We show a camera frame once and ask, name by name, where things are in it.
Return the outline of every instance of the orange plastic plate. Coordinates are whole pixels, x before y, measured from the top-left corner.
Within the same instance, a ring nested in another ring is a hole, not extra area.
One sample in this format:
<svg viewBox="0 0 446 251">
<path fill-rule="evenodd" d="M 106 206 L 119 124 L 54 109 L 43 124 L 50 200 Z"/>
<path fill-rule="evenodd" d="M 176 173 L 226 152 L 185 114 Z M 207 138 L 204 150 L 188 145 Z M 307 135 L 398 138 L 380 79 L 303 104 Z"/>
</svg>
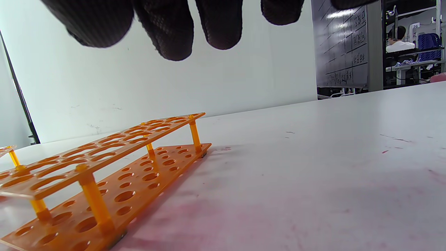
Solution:
<svg viewBox="0 0 446 251">
<path fill-rule="evenodd" d="M 5 154 L 10 153 L 12 150 L 16 148 L 15 146 L 5 146 L 0 147 L 0 158 L 3 157 Z"/>
<path fill-rule="evenodd" d="M 159 147 L 156 161 L 143 156 L 98 182 L 115 230 L 103 234 L 80 193 L 51 210 L 49 222 L 37 219 L 2 238 L 1 242 L 22 251 L 101 251 L 126 231 L 127 225 L 187 168 L 206 153 L 194 145 Z"/>
<path fill-rule="evenodd" d="M 56 156 L 0 173 L 0 195 L 41 200 L 77 182 L 80 175 L 93 173 L 155 140 L 195 121 L 205 113 L 151 120 Z M 82 173 L 76 170 L 50 177 L 54 171 L 72 164 L 85 164 Z"/>
</svg>

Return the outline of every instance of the white table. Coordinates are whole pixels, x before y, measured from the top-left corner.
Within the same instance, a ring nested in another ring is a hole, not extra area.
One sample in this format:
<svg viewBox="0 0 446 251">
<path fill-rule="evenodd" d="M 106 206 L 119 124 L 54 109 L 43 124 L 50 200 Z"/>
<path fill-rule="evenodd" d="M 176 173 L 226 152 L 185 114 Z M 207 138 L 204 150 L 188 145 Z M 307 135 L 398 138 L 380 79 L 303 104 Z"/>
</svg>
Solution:
<svg viewBox="0 0 446 251">
<path fill-rule="evenodd" d="M 200 119 L 213 151 L 113 251 L 445 250 L 445 95 L 439 82 Z M 29 163 L 101 136 L 17 155 Z M 173 136 L 159 144 L 192 142 L 187 128 Z M 47 205 L 79 191 L 72 185 Z M 0 235 L 32 218 L 27 201 L 1 202 Z"/>
</svg>

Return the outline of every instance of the gloved hand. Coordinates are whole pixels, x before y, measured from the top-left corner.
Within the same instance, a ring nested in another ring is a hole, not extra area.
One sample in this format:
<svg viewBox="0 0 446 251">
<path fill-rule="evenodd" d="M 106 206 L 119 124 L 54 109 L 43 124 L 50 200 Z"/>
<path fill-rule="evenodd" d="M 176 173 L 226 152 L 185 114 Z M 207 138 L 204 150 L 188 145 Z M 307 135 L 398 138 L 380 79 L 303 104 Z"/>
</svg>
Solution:
<svg viewBox="0 0 446 251">
<path fill-rule="evenodd" d="M 375 0 L 331 0 L 348 9 Z M 192 53 L 194 22 L 187 0 L 42 0 L 84 46 L 106 48 L 130 29 L 135 10 L 153 45 L 163 58 L 179 61 Z M 207 42 L 227 50 L 242 35 L 243 0 L 195 0 Z M 261 0 L 268 22 L 287 25 L 299 20 L 304 0 Z"/>
</svg>

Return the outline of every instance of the black glove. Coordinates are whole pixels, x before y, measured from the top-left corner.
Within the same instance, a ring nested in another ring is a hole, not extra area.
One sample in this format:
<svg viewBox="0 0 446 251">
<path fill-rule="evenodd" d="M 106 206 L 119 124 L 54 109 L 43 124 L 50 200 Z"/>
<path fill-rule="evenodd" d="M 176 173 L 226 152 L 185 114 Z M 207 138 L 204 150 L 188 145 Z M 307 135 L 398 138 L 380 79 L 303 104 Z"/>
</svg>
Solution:
<svg viewBox="0 0 446 251">
<path fill-rule="evenodd" d="M 242 36 L 243 0 L 195 0 L 207 42 L 227 50 Z M 331 0 L 347 9 L 375 0 Z M 163 58 L 179 61 L 192 53 L 194 22 L 187 0 L 42 0 L 80 44 L 106 48 L 130 29 L 133 10 Z M 261 0 L 262 13 L 274 25 L 299 20 L 303 0 Z"/>
</svg>

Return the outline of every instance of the test tube rack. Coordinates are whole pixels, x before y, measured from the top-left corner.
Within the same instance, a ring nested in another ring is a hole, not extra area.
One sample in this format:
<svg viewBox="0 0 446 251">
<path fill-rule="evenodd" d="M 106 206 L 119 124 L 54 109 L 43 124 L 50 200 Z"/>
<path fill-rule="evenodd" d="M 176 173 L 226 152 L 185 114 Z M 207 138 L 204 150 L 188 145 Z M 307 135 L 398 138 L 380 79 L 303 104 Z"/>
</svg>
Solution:
<svg viewBox="0 0 446 251">
<path fill-rule="evenodd" d="M 13 147 L 0 148 L 0 157 L 9 153 L 15 164 L 0 173 L 0 196 L 30 200 L 37 217 L 0 242 L 21 251 L 101 251 L 112 247 L 139 213 L 206 155 L 211 144 L 200 143 L 195 122 L 203 115 L 144 122 L 29 165 L 20 165 Z M 155 140 L 188 124 L 193 144 L 152 147 Z M 95 171 L 143 147 L 147 147 L 146 155 L 95 181 Z M 72 164 L 75 169 L 46 177 Z M 44 198 L 75 182 L 83 191 L 48 210 Z"/>
</svg>

